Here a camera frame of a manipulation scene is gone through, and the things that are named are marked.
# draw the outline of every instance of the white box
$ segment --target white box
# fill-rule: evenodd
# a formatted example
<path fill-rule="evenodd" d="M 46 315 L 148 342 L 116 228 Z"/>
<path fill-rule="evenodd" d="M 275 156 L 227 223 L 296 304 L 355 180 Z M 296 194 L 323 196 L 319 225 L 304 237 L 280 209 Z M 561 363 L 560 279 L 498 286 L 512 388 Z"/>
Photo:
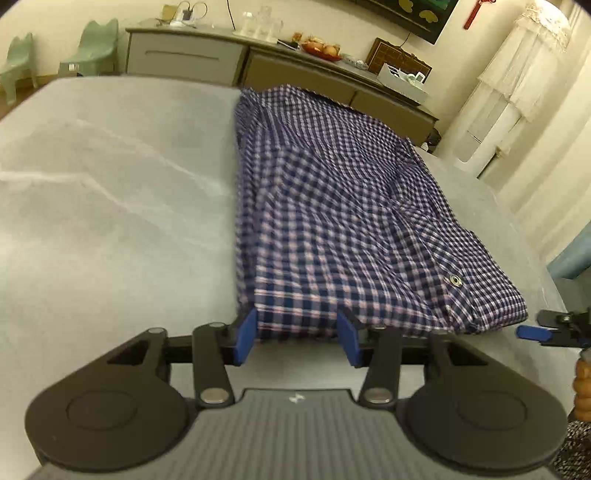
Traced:
<path fill-rule="evenodd" d="M 378 80 L 385 87 L 394 90 L 394 92 L 398 92 L 400 95 L 404 95 L 419 105 L 425 103 L 428 98 L 427 92 L 411 85 L 406 80 L 402 80 L 394 72 L 396 72 L 394 67 L 384 63 L 382 69 L 378 73 Z"/>

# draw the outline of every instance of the framed picture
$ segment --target framed picture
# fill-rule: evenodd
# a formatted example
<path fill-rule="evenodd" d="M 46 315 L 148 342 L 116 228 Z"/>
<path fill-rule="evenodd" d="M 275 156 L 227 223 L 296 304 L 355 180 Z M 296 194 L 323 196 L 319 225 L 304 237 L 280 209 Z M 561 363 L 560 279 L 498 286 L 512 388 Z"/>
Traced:
<path fill-rule="evenodd" d="M 457 0 L 351 0 L 406 28 L 417 37 L 435 43 Z"/>

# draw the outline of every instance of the wooden floor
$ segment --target wooden floor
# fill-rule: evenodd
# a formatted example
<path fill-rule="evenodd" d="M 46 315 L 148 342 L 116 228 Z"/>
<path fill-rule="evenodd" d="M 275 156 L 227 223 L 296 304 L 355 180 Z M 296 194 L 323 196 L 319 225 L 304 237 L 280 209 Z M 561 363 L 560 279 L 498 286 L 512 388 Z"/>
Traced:
<path fill-rule="evenodd" d="M 25 101 L 29 98 L 33 93 L 35 93 L 35 89 L 33 87 L 26 87 L 20 88 L 17 90 L 17 102 L 14 105 L 8 106 L 6 103 L 6 94 L 4 91 L 0 91 L 0 119 L 5 117 L 10 110 L 17 107 L 21 102 Z"/>

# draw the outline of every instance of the drawer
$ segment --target drawer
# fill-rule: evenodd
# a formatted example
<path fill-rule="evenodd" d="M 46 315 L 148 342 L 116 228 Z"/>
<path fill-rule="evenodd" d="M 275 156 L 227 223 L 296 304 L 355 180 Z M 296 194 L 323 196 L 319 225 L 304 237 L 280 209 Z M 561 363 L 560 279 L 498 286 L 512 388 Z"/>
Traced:
<path fill-rule="evenodd" d="M 381 120 L 397 135 L 410 138 L 414 145 L 426 142 L 435 125 L 435 120 L 426 113 L 365 90 L 357 91 L 350 107 Z"/>
<path fill-rule="evenodd" d="M 246 47 L 192 35 L 133 33 L 127 73 L 235 85 Z"/>
<path fill-rule="evenodd" d="M 291 61 L 251 53 L 243 86 L 257 92 L 289 83 L 312 90 L 336 102 L 348 105 L 355 94 L 354 85 L 335 75 L 327 75 L 314 67 L 298 65 Z"/>

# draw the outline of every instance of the round black disc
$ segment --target round black disc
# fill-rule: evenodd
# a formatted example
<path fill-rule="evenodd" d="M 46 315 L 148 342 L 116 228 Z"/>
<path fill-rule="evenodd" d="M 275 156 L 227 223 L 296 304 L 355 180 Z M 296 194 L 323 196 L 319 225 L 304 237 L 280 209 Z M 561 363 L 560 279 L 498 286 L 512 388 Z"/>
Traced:
<path fill-rule="evenodd" d="M 485 475 L 548 462 L 566 432 L 558 400 L 519 376 L 486 370 L 465 368 L 421 387 L 406 411 L 415 439 L 427 453 Z"/>
<path fill-rule="evenodd" d="M 160 456 L 187 425 L 184 398 L 134 367 L 71 375 L 29 406 L 25 428 L 34 449 L 72 470 L 111 472 Z"/>

